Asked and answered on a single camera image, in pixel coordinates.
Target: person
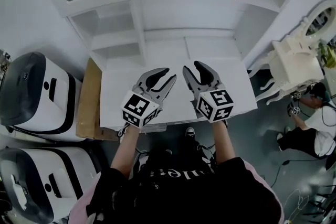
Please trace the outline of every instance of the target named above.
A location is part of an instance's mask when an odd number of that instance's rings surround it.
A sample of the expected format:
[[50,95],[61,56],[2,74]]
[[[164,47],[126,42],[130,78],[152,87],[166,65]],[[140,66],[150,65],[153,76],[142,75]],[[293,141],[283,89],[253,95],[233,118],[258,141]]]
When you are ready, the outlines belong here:
[[129,126],[111,168],[99,173],[91,188],[77,201],[69,224],[112,223],[116,220],[178,221],[220,216],[226,223],[283,223],[275,193],[254,168],[236,157],[226,125],[212,124],[215,165],[197,150],[189,127],[182,153],[150,151],[133,169],[139,129]]
[[299,102],[315,109],[315,112],[305,121],[297,115],[291,115],[296,128],[291,131],[289,127],[286,127],[284,135],[278,134],[277,141],[280,150],[291,148],[306,152],[315,158],[323,158],[332,154],[336,144],[334,141],[336,106],[331,101],[326,87],[321,82],[315,84],[310,91],[310,99],[300,98]]

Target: gray floor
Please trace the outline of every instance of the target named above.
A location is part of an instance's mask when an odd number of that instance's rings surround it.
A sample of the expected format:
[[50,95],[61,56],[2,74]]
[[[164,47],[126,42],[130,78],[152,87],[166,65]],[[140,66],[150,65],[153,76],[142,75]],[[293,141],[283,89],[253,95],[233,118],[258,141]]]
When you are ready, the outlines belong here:
[[[255,93],[259,93],[259,88],[263,86],[269,78],[267,71],[262,71],[251,80]],[[294,127],[291,119],[287,116],[286,107],[289,98],[284,98],[278,102],[273,102],[266,106],[266,100],[258,102],[258,109],[250,111],[243,115],[235,116],[228,120],[228,130],[236,151],[247,162],[251,163],[256,171],[261,175],[269,185],[274,182],[279,166],[286,160],[295,159],[313,159],[306,153],[286,150],[281,152],[276,143],[276,135],[282,132],[285,126]],[[303,107],[304,112],[310,114],[310,111]],[[198,122],[190,124],[196,132],[196,139],[203,145],[210,146],[214,143],[212,136],[212,127],[208,122]],[[161,144],[174,149],[176,141],[184,135],[187,125],[173,125],[167,128],[166,132],[151,133],[141,135],[138,142],[139,149],[149,150],[154,146]],[[104,141],[101,146],[106,153],[108,161],[111,162],[116,152],[118,144],[116,142]],[[333,183],[334,171],[326,171],[324,168],[325,160],[314,162],[291,162],[287,166],[282,166],[277,182],[273,190],[279,197],[282,205],[285,205],[287,197],[296,189],[301,191],[304,199],[301,206],[306,201],[312,200],[316,193],[329,193],[329,188],[324,185]],[[291,195],[285,206],[286,218],[298,205],[298,191]],[[311,212],[315,209],[307,205],[303,211]],[[291,219],[300,213],[297,210]],[[309,217],[303,217],[298,214],[294,223],[307,223],[312,220]]]

